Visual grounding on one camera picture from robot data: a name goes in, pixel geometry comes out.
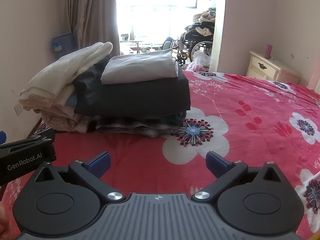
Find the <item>person left hand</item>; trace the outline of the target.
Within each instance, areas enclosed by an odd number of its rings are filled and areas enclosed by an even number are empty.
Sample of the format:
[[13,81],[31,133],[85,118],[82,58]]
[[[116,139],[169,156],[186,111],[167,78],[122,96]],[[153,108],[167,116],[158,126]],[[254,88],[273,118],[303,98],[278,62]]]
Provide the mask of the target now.
[[13,234],[10,226],[10,218],[5,206],[0,202],[0,240],[12,240]]

